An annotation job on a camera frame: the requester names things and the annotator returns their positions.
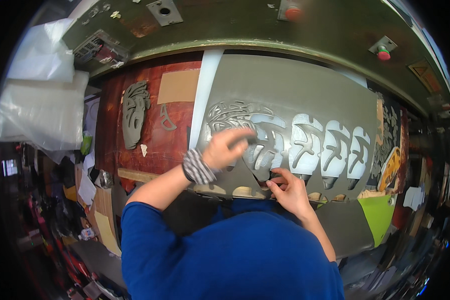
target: lime green sheet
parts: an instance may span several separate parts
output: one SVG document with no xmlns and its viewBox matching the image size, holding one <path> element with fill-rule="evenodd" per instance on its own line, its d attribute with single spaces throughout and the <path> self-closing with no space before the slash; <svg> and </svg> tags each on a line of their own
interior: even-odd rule
<svg viewBox="0 0 450 300">
<path fill-rule="evenodd" d="M 368 226 L 370 226 L 375 247 L 380 245 L 384 239 L 394 214 L 395 206 L 388 205 L 388 199 L 390 199 L 390 195 L 358 200 L 365 213 Z"/>
</svg>

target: red emergency stop button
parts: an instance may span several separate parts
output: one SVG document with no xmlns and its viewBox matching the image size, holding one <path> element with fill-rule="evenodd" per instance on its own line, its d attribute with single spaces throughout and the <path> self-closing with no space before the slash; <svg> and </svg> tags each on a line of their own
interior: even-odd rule
<svg viewBox="0 0 450 300">
<path fill-rule="evenodd" d="M 379 45 L 377 57 L 381 61 L 387 61 L 390 59 L 390 52 L 388 52 L 384 45 Z"/>
<path fill-rule="evenodd" d="M 285 17 L 293 22 L 296 22 L 299 20 L 300 15 L 302 15 L 302 10 L 297 7 L 290 7 L 285 11 Z"/>
<path fill-rule="evenodd" d="M 387 61 L 390 59 L 390 53 L 387 50 L 379 51 L 377 56 L 378 56 L 378 59 L 381 61 Z"/>
</svg>

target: person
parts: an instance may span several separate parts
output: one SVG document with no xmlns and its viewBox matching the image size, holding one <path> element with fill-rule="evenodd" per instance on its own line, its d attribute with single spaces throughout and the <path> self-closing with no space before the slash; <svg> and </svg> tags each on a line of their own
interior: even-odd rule
<svg viewBox="0 0 450 300">
<path fill-rule="evenodd" d="M 267 185 L 301 226 L 271 210 L 246 210 L 179 237 L 163 221 L 162 211 L 191 182 L 215 180 L 218 170 L 240 159 L 254 134 L 218 132 L 203 155 L 189 150 L 182 165 L 132 194 L 122 214 L 121 246 L 123 279 L 133 300 L 344 298 L 332 244 L 304 181 L 287 169 L 272 169 L 281 176 Z"/>
</svg>

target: red wooden board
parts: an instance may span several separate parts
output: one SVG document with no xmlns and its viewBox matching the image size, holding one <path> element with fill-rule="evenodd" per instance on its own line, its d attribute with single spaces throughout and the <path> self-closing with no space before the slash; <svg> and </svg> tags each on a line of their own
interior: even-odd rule
<svg viewBox="0 0 450 300">
<path fill-rule="evenodd" d="M 157 105 L 162 74 L 172 71 L 200 69 L 203 52 L 176 54 L 147 60 L 115 71 L 103 82 L 97 117 L 95 138 L 95 165 L 97 169 L 117 174 L 118 168 L 163 174 L 182 162 L 187 151 L 187 126 L 192 125 L 193 102 L 167 103 L 170 120 L 176 125 L 173 131 L 165 130 Z M 125 149 L 122 131 L 123 92 L 131 84 L 146 80 L 150 93 L 150 109 L 146 111 L 140 140 L 133 150 Z M 145 144 L 147 154 L 142 155 L 140 144 Z"/>
</svg>

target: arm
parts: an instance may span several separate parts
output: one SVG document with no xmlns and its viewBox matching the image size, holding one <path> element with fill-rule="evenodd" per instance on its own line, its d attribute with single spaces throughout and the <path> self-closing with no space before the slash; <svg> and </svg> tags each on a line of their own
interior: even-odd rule
<svg viewBox="0 0 450 300">
<path fill-rule="evenodd" d="M 276 198 L 283 208 L 302 221 L 303 228 L 317 237 L 328 260 L 336 261 L 335 250 L 310 205 L 305 182 L 284 168 L 278 167 L 271 171 L 282 175 L 282 177 L 275 177 L 267 181 L 267 186 L 273 192 L 271 196 Z"/>
<path fill-rule="evenodd" d="M 252 129 L 228 129 L 215 134 L 203 152 L 202 159 L 211 169 L 222 169 L 242 156 L 248 147 L 246 136 L 254 135 Z M 237 142 L 232 149 L 229 145 Z M 161 211 L 165 210 L 175 198 L 191 183 L 183 173 L 182 165 L 142 185 L 133 193 L 126 204 L 142 202 Z"/>
</svg>

